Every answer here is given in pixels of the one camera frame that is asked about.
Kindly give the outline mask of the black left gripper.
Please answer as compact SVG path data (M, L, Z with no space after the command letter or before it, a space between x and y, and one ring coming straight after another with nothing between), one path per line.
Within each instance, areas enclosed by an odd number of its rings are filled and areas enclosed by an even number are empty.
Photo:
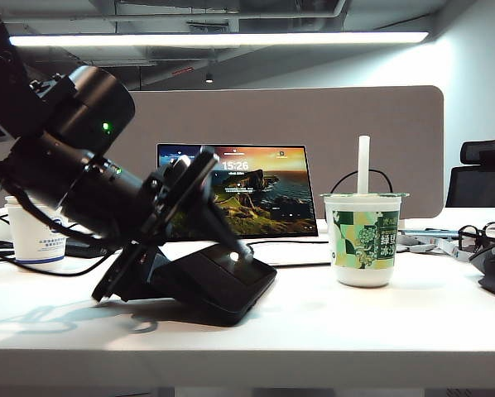
M157 210L157 232L146 242L129 244L110 266L94 289L96 301L115 294L124 302L138 299L176 299L180 302L211 302L210 283L197 280L204 265L217 266L202 254L191 254L170 261L160 246L170 235L171 220L179 211L190 214L194 225L209 240L216 241L240 260L251 263L252 249L238 239L223 210L210 198L206 178L219 161L214 149L203 146L193 159L178 158L163 165L156 174L162 182Z

